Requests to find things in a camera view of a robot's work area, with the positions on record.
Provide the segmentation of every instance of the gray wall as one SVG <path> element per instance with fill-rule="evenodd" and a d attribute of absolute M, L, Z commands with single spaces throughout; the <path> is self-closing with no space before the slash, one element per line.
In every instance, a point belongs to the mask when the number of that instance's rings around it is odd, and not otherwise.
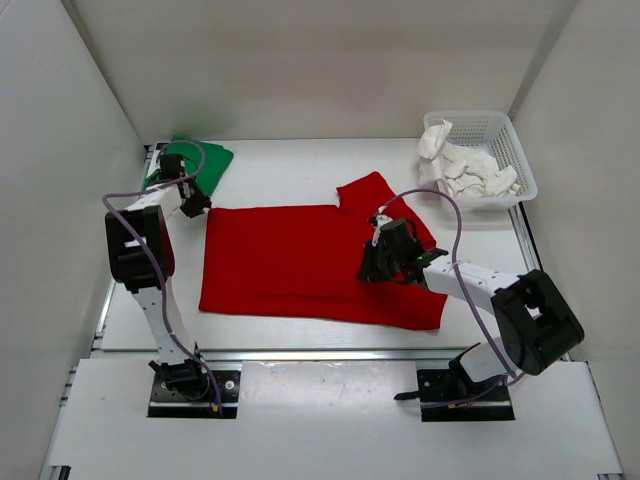
<path fill-rule="evenodd" d="M 415 137 L 508 111 L 556 0 L 73 0 L 144 142 Z"/>
<path fill-rule="evenodd" d="M 0 478 L 38 477 L 108 280 L 100 194 L 144 156 L 56 0 L 0 2 Z"/>
<path fill-rule="evenodd" d="M 516 117 L 542 263 L 586 330 L 628 478 L 640 478 L 640 2 L 582 0 Z"/>

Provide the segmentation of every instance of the red fabric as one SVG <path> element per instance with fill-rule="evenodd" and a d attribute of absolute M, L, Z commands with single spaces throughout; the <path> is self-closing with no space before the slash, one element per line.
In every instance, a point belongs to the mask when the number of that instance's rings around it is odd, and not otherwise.
<path fill-rule="evenodd" d="M 394 195 L 384 178 L 371 173 L 338 194 L 340 207 L 212 209 L 200 310 L 439 328 L 445 295 L 356 279 L 373 235 L 367 219 Z M 403 200 L 385 213 L 413 220 L 426 248 L 436 245 Z"/>

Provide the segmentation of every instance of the folded green fabric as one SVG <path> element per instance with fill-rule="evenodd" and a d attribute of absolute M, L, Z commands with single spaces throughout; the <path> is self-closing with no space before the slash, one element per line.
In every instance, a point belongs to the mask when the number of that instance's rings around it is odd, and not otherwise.
<path fill-rule="evenodd" d="M 218 185 L 218 182 L 220 182 L 222 174 L 231 163 L 231 160 L 233 160 L 233 152 L 230 152 L 221 145 L 196 142 L 195 140 L 191 140 L 187 137 L 180 137 L 176 135 L 171 139 L 172 142 L 177 140 L 190 140 L 200 145 L 204 150 L 207 155 L 207 160 L 204 168 L 196 177 L 196 184 L 200 187 L 202 193 L 207 196 L 211 196 Z M 165 150 L 165 153 L 179 153 L 182 155 L 185 158 L 185 170 L 188 174 L 195 172 L 202 160 L 198 149 L 194 145 L 189 145 L 188 143 L 171 145 Z M 147 188 L 149 181 L 154 178 L 155 173 L 156 172 L 152 173 L 145 179 L 144 188 Z"/>

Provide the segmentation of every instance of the white tabletop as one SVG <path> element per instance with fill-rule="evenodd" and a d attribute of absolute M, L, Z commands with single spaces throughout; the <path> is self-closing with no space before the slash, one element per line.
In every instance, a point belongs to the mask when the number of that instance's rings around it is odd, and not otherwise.
<path fill-rule="evenodd" d="M 260 140 L 217 142 L 235 153 L 212 197 L 227 208 L 337 204 L 336 187 L 377 170 L 397 193 L 417 186 L 415 139 Z M 406 197 L 438 241 L 449 249 L 455 223 L 428 194 Z M 174 292 L 185 325 L 203 350 L 392 349 L 466 347 L 482 336 L 459 300 L 448 299 L 438 331 L 318 319 L 220 315 L 198 310 L 206 217 L 177 213 L 168 221 L 176 258 Z M 460 258 L 505 272 L 525 271 L 508 213 L 466 216 Z M 484 315 L 492 333 L 495 321 Z M 144 315 L 117 285 L 106 320 L 105 351 L 155 350 Z"/>
<path fill-rule="evenodd" d="M 52 465 L 70 479 L 595 479 L 620 472 L 584 363 L 510 389 L 515 421 L 422 423 L 413 362 L 244 362 L 235 420 L 149 419 L 149 358 L 83 360 Z"/>

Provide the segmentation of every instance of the black mounting plate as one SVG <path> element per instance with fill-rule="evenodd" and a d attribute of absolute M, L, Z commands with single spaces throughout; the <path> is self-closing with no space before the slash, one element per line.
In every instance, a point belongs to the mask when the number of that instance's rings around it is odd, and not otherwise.
<path fill-rule="evenodd" d="M 509 389 L 505 385 L 494 388 L 469 405 L 455 408 L 428 408 L 431 403 L 460 399 L 460 392 L 450 382 L 450 370 L 418 370 L 420 410 L 423 422 L 486 422 L 515 420 Z"/>
<path fill-rule="evenodd" d="M 222 413 L 220 417 L 209 406 L 209 396 L 189 401 L 178 392 L 164 387 L 159 374 L 155 374 L 147 417 L 154 418 L 215 418 L 233 419 L 238 415 L 238 398 L 240 397 L 240 370 L 213 370 L 222 396 Z"/>

